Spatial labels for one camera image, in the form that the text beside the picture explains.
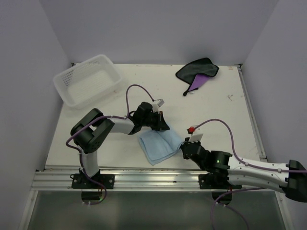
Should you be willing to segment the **light blue towel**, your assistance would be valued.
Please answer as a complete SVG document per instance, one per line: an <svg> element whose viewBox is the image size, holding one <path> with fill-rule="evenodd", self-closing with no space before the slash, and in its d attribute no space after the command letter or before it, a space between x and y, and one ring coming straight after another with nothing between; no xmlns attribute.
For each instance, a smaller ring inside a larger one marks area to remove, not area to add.
<svg viewBox="0 0 307 230"><path fill-rule="evenodd" d="M174 130L149 130L140 134L138 140L151 165L156 165L174 156L180 151L180 146L183 144L183 139Z"/></svg>

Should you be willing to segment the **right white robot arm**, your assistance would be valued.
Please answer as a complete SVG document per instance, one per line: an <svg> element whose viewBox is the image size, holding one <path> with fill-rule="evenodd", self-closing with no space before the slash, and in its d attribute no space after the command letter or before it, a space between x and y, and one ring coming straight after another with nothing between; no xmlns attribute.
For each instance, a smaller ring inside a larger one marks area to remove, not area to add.
<svg viewBox="0 0 307 230"><path fill-rule="evenodd" d="M185 141L180 149L184 159L193 161L203 170L199 174L201 189L239 189L247 185L284 193L297 202L307 201L307 170L298 161L238 160L228 152L206 150L200 142Z"/></svg>

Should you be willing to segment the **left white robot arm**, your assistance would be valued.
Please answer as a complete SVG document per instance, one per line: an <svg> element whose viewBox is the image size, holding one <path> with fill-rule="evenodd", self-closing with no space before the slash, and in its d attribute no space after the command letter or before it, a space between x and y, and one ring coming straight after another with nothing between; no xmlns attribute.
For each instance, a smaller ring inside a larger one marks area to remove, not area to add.
<svg viewBox="0 0 307 230"><path fill-rule="evenodd" d="M109 133L123 133L134 135L143 127L154 131L169 130L163 112L159 108L164 104L162 99L152 103L142 102L132 115L127 117L107 116L97 109L87 113L71 130L71 137L80 152L81 171L84 174L83 183L89 188L95 188L100 182L97 174L97 150L105 141Z"/></svg>

